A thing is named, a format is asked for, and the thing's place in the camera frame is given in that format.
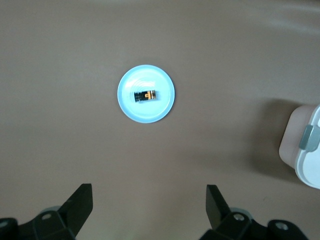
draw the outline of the table surface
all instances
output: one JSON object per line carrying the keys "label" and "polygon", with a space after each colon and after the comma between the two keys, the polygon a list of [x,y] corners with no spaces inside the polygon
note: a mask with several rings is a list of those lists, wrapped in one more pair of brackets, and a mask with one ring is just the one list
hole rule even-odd
{"label": "table surface", "polygon": [[[92,183],[78,240],[197,240],[215,184],[319,239],[320,190],[278,153],[292,111],[320,102],[319,16],[317,1],[1,1],[0,216],[25,223]],[[151,124],[117,100],[141,64],[176,91]]]}

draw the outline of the blue plate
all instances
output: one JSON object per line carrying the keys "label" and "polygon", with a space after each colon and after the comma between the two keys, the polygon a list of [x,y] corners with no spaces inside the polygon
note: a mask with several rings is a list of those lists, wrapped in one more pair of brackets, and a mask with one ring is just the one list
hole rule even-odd
{"label": "blue plate", "polygon": [[[156,99],[135,101],[134,93],[155,90]],[[130,69],[121,79],[118,92],[120,108],[130,119],[143,124],[164,118],[175,101],[175,87],[168,74],[153,65]]]}

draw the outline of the white container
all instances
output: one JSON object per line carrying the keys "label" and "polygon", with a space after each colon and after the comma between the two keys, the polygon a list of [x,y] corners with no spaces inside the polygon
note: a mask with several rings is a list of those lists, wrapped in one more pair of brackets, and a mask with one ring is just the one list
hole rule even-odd
{"label": "white container", "polygon": [[299,179],[320,189],[320,105],[303,105],[290,116],[279,148]]}

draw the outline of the container lid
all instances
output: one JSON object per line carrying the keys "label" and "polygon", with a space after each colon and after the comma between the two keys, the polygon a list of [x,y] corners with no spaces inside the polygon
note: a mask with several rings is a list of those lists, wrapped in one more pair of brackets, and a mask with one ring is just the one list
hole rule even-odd
{"label": "container lid", "polygon": [[175,87],[169,75],[153,65],[130,69],[120,80],[119,105],[130,119],[143,124],[164,118],[175,100]]}
{"label": "container lid", "polygon": [[307,185],[320,189],[320,105],[315,108],[302,135],[295,161],[297,176]]}

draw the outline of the black and copper battery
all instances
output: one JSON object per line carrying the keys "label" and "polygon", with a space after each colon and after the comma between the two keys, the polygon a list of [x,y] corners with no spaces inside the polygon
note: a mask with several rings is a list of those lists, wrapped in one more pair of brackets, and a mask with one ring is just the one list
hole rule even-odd
{"label": "black and copper battery", "polygon": [[150,91],[142,91],[142,92],[135,92],[134,93],[134,100],[135,102],[140,101],[147,101],[151,99],[156,99],[156,90],[150,90]]}

